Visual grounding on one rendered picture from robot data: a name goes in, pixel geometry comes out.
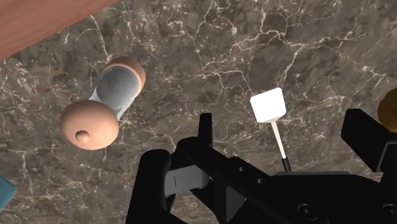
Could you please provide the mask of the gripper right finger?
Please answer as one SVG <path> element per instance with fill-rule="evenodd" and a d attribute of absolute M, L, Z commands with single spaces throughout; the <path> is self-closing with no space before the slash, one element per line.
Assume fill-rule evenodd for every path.
<path fill-rule="evenodd" d="M 382 174 L 381 184 L 397 186 L 397 133 L 356 108 L 345 112 L 341 138 L 373 172 Z"/>

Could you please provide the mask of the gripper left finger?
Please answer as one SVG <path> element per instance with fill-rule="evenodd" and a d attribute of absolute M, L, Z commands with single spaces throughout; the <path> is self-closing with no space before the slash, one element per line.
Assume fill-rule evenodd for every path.
<path fill-rule="evenodd" d="M 171 213 L 176 194 L 192 192 L 219 224 L 279 224 L 262 197 L 268 175 L 239 157 L 212 148 L 212 115 L 202 113 L 198 135 L 174 153 L 142 154 L 125 224 L 186 224 Z"/>

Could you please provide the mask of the yellow round object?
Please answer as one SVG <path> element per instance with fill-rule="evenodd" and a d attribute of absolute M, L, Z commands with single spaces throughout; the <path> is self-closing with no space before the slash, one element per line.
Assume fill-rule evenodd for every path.
<path fill-rule="evenodd" d="M 380 101 L 377 114 L 380 123 L 387 130 L 397 133 L 397 87 L 390 90 Z"/>

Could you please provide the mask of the white cube on thin stick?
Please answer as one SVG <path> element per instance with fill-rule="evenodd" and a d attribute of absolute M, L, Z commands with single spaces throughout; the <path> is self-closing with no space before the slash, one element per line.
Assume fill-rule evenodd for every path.
<path fill-rule="evenodd" d="M 269 123 L 272 126 L 274 136 L 281 153 L 282 164 L 286 172 L 291 172 L 288 157 L 282 145 L 281 135 L 277 127 L 277 121 L 286 114 L 286 105 L 282 89 L 277 87 L 266 92 L 254 95 L 250 98 L 251 107 L 258 123 Z"/>

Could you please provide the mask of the tan and grey grinder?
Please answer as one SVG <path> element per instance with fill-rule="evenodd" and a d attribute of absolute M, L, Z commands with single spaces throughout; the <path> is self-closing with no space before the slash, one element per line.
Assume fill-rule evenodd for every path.
<path fill-rule="evenodd" d="M 146 81 L 143 67 L 130 57 L 117 57 L 103 69 L 88 99 L 68 105 L 60 118 L 61 131 L 84 150 L 109 146 L 118 137 L 118 121 L 140 94 Z"/>

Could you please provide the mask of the teal flat object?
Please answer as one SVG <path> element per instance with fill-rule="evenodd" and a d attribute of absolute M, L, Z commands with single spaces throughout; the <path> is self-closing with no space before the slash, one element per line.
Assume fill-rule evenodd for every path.
<path fill-rule="evenodd" d="M 2 211 L 16 192 L 15 185 L 0 174 L 0 211 Z"/>

